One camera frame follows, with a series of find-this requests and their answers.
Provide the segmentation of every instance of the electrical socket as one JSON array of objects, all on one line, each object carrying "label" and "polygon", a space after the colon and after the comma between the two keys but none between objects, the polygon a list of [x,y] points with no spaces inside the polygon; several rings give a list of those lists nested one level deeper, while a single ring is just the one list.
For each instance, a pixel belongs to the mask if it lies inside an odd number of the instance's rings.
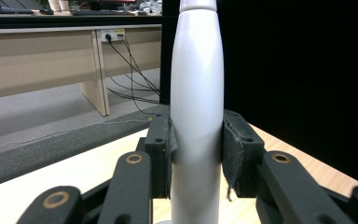
[{"label": "electrical socket", "polygon": [[112,41],[122,40],[120,35],[125,35],[124,29],[113,29],[113,30],[101,30],[102,42],[109,42],[106,39],[106,35],[112,36]]}]

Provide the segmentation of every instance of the black backdrop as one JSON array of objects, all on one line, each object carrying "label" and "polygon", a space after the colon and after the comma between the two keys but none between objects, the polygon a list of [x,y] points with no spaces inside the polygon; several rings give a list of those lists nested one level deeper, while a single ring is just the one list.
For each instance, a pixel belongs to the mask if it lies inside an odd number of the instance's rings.
[{"label": "black backdrop", "polygon": [[228,0],[218,15],[225,108],[358,179],[358,1]]}]

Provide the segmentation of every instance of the white cylindrical object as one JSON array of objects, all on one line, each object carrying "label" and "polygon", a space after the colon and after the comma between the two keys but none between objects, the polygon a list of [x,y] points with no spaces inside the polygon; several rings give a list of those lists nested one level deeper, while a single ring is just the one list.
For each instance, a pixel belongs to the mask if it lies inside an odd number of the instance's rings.
[{"label": "white cylindrical object", "polygon": [[209,9],[216,11],[216,1],[213,0],[182,0],[180,1],[179,12],[190,9]]},{"label": "white cylindrical object", "polygon": [[48,0],[48,3],[53,11],[61,11],[59,0]]},{"label": "white cylindrical object", "polygon": [[178,144],[172,164],[172,224],[218,223],[223,113],[217,13],[189,7],[179,14],[172,53],[171,119]]},{"label": "white cylindrical object", "polygon": [[61,11],[69,11],[69,1],[59,0]]}]

